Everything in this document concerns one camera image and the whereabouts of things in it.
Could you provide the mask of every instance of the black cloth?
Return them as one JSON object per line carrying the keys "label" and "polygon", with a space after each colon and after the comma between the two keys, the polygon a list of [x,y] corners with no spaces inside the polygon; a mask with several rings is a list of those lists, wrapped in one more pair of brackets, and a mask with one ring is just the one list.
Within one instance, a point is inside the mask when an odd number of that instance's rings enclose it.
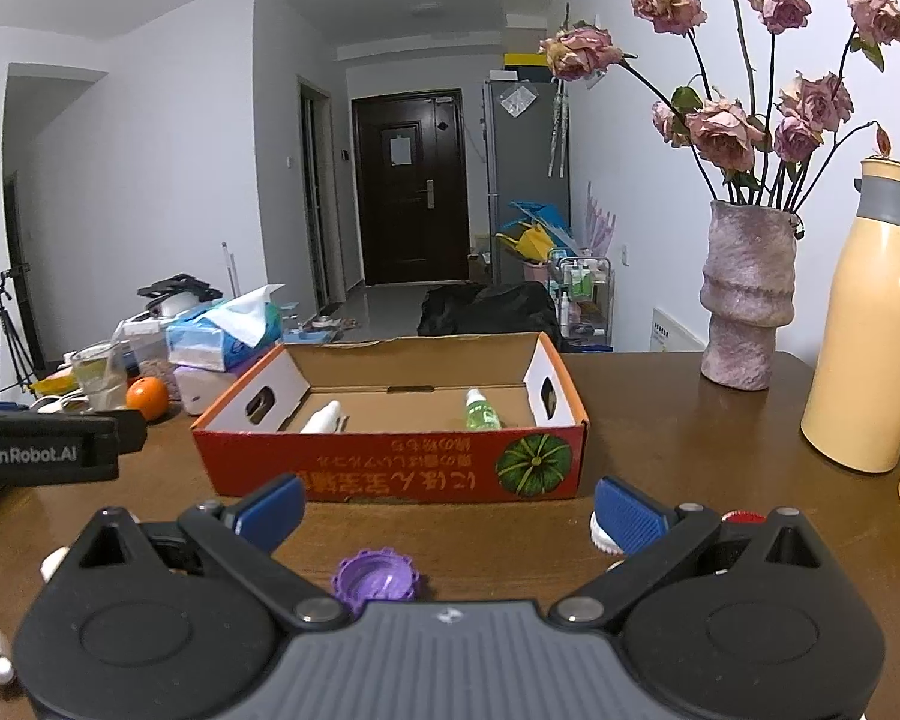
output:
{"label": "black cloth", "polygon": [[427,293],[418,336],[546,333],[557,349],[563,338],[554,301],[536,281],[485,287],[450,284]]}

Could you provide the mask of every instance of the refrigerator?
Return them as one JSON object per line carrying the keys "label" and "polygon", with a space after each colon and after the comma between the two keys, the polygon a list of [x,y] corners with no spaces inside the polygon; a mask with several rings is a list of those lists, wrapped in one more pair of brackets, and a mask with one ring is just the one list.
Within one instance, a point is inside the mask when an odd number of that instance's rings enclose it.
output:
{"label": "refrigerator", "polygon": [[[554,127],[554,97],[557,84],[517,81],[536,92],[536,100],[520,116],[512,117],[501,105],[504,91],[514,81],[487,81],[484,84],[484,122],[487,140],[487,185],[490,192],[490,234],[500,232],[510,221],[523,218],[509,207],[513,200],[549,203],[570,224],[570,165],[567,159],[563,177],[559,175],[559,153],[553,176],[550,165],[550,141]],[[519,233],[509,233],[518,238]],[[496,238],[491,238],[490,267],[494,284],[523,281],[523,264],[506,253]]]}

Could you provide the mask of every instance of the pink textured vase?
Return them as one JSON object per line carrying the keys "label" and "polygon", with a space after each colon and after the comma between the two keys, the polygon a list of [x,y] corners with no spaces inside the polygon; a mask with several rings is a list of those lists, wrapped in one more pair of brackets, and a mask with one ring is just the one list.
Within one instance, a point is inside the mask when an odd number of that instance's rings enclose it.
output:
{"label": "pink textured vase", "polygon": [[767,389],[776,329],[794,320],[793,215],[720,200],[710,208],[700,301],[713,316],[701,373],[733,389]]}

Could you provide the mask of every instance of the orange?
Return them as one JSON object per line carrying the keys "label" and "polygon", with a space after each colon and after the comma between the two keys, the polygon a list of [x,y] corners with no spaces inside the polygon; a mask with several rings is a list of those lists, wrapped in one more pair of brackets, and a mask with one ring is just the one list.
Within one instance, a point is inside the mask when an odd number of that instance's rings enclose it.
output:
{"label": "orange", "polygon": [[127,390],[127,408],[138,410],[147,422],[161,418],[170,408],[167,385],[155,376],[137,379]]}

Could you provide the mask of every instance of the purple bottle cap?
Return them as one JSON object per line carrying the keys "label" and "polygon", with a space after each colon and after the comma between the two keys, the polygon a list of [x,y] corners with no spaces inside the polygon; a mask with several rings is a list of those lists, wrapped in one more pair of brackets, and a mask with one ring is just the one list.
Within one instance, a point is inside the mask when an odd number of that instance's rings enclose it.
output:
{"label": "purple bottle cap", "polygon": [[413,600],[419,578],[409,557],[385,547],[348,557],[330,581],[337,599],[359,614],[367,601]]}

